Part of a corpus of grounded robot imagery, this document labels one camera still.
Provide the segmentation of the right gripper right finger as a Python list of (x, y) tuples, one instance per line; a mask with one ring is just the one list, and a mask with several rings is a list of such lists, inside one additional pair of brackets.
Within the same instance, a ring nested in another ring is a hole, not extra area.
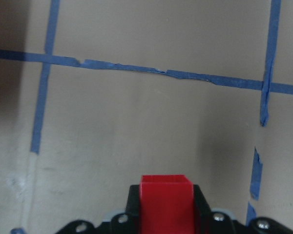
[(211, 208), (198, 185), (193, 186), (193, 212), (194, 233), (208, 234)]

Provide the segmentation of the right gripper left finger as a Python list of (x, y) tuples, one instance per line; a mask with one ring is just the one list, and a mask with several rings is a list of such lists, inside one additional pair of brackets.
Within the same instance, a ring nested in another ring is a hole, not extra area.
[(128, 216), (129, 233), (138, 234), (140, 232), (140, 198), (139, 185), (131, 185), (126, 203), (126, 215)]

